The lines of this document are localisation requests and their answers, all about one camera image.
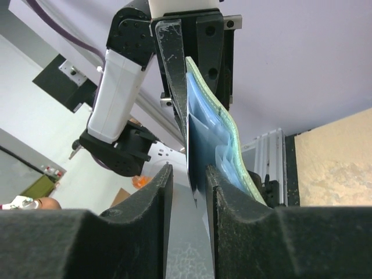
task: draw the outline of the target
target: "bolt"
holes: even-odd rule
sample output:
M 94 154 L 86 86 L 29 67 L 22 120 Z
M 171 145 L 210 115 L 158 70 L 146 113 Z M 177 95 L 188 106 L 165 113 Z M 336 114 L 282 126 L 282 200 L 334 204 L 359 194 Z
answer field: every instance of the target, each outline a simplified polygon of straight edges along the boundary
M 71 67 L 71 69 L 70 69 L 70 74 L 72 75 L 72 76 L 75 76 L 76 74 L 77 74 L 77 70 L 76 70 L 76 68 L 74 67 L 74 66 L 72 66 Z
M 227 27 L 228 27 L 228 28 L 233 28 L 233 27 L 234 27 L 234 22 L 233 22 L 232 20 L 229 20 L 229 21 L 227 22 Z
M 208 37 L 212 37 L 214 36 L 214 34 L 216 33 L 216 28 L 214 26 L 208 26 L 206 29 L 205 29 L 205 34 L 208 36 Z
M 208 71 L 208 76 L 209 76 L 209 78 L 211 79 L 211 80 L 215 80 L 216 78 L 217 78 L 217 76 L 218 76 L 218 71 L 217 71 L 217 69 L 215 69 L 215 68 L 211 68 L 211 69 L 209 69 L 209 71 Z

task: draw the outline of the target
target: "purple cable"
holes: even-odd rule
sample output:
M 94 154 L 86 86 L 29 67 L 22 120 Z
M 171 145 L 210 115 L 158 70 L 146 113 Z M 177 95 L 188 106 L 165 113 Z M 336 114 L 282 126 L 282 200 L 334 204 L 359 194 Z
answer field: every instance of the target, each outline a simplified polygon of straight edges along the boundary
M 83 41 L 80 41 L 78 38 L 71 35 L 69 32 L 67 32 L 65 29 L 63 29 L 60 25 L 57 24 L 39 5 L 39 3 L 36 0 L 26 0 L 26 2 L 30 5 L 30 7 L 34 10 L 34 12 L 47 24 L 49 25 L 54 31 L 56 31 L 58 34 L 60 34 L 65 39 L 73 42 L 74 44 L 89 50 L 99 56 L 99 58 L 102 61 L 105 61 L 105 56 L 96 48 L 93 46 L 90 46 Z
M 43 8 L 39 5 L 39 3 L 36 1 L 36 0 L 26 0 L 26 2 L 30 5 L 30 7 L 32 8 L 32 10 L 34 10 L 34 12 L 49 26 L 51 27 L 54 31 L 56 31 L 58 34 L 60 34 L 63 38 L 69 40 L 70 42 L 96 54 L 103 62 L 103 70 L 105 69 L 105 65 L 106 65 L 106 60 L 105 60 L 105 56 L 96 48 L 94 48 L 93 46 L 90 46 L 86 43 L 84 43 L 83 41 L 79 40 L 78 38 L 76 38 L 75 36 L 71 35 L 69 32 L 67 32 L 63 27 L 61 27 L 60 25 L 57 24 L 57 22 L 55 22 L 44 10 Z M 95 104 L 97 102 L 97 97 L 98 97 L 98 92 L 99 92 L 99 89 L 101 87 L 101 83 L 102 83 L 102 78 L 103 78 L 103 74 L 101 74 L 101 77 L 99 79 L 99 83 L 98 83 L 98 87 L 96 89 L 96 94 L 94 96 L 94 101 L 93 101 L 93 107 L 92 109 L 94 109 L 95 107 Z M 110 170 L 110 168 L 108 168 L 104 163 L 102 163 L 99 159 L 97 159 L 95 156 L 93 156 L 93 160 L 97 162 L 97 164 L 99 164 L 101 167 L 104 167 L 105 169 L 108 169 Z

